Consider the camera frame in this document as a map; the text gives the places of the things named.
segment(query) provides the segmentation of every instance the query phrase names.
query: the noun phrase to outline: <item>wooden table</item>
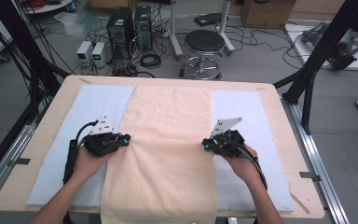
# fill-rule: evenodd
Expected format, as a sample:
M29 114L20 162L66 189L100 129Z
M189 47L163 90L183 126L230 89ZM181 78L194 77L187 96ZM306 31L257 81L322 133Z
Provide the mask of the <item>wooden table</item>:
M302 157L289 120L283 110L275 88L265 83L201 81L182 79L159 79L137 77L90 77L70 76L62 84L59 92L41 120L34 136L21 157L31 159L28 165L16 165L0 191L0 211L37 211L39 207L26 205L27 198L34 186L38 171L51 147L66 114L82 85L149 85L202 87L215 90L257 91L268 120L275 147L285 177L288 181L295 212L282 214L283 217L322 218L324 209L310 178L302 178L299 172L308 168ZM99 213L99 208L74 207L71 211L80 213ZM252 214L219 211L219 217L249 217Z

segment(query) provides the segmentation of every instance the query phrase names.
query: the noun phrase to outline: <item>concrete floor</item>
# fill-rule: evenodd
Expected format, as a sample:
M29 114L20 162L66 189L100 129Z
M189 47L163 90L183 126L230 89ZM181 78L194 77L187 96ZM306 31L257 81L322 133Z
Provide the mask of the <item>concrete floor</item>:
M100 19L90 10L79 9L77 13L83 18L82 22L86 23L86 30L99 26ZM54 21L53 15L54 13L50 13L39 18L44 23L42 27L47 30L48 41L76 74L85 72L77 67L79 61L76 57L77 48L85 35L67 36L60 23L47 24ZM241 25L241 20L238 17L230 17L228 24ZM183 46L184 33L188 32L187 29L198 29L199 26L192 21L192 17L177 19L177 26L178 39L186 54ZM243 27L240 29L245 32L245 36L249 36L253 31L253 29ZM265 31L287 37L283 30ZM239 32L239 30L228 28L229 38L240 38L232 32ZM274 35L256 33L255 37L259 43L264 41L275 49L289 46L287 41ZM161 56L161 67L154 69L153 74L161 78L179 78L179 70L187 57L175 60L169 40L163 43L167 47L167 52ZM236 49L241 47L237 41L232 40L232 43ZM274 83L281 80L297 71L293 66L299 67L302 64L298 58L286 55L285 59L293 66L287 64L282 59L284 53L285 49L272 51L267 45L244 45L243 49L232 53L231 56L224 54L222 58L216 58L223 72L220 81ZM55 58L59 67L69 70L58 57ZM278 89L278 92L284 93L287 89L288 86L285 86ZM12 61L0 62L0 143L28 105L27 94L24 81L14 63ZM355 104L357 100L358 72L330 69L319 71L315 79L310 131L350 223L358 223L358 108ZM32 213L0 212L0 223L13 223L13 220L15 223L23 223L32 215ZM84 215L74 217L76 223L87 223ZM323 219L286 219L285 221L287 223L332 223L328 211ZM240 219L240 223L252 222L250 219Z

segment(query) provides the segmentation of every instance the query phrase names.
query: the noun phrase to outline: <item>chair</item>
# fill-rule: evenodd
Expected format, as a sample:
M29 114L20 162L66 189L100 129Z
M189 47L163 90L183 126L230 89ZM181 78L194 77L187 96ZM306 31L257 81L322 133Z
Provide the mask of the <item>chair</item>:
M186 36L185 45L187 49L198 54L185 63L184 72L188 78L210 80L222 76L219 66L210 58L215 54L222 56L225 40L220 34L209 30L192 31Z

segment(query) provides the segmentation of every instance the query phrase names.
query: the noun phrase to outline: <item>human hand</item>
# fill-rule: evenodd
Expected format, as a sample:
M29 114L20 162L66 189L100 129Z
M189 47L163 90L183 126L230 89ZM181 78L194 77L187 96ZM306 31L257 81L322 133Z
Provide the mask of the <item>human hand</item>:
M113 156L113 153L107 154L101 158L93 156L82 146L78 150L74 172L71 179L76 179L85 183L90 177L95 175L101 168L101 165Z
M245 145L248 151L257 158L257 152ZM234 173L241 178L248 186L253 183L262 183L255 165L242 153L239 157L224 157L230 164Z

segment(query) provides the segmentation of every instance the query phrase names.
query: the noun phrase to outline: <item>beige cloth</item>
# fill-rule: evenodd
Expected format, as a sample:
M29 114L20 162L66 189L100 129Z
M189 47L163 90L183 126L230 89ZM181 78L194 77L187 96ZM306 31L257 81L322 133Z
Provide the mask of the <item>beige cloth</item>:
M131 135L108 162L102 223L214 223L212 91L136 87L120 124Z

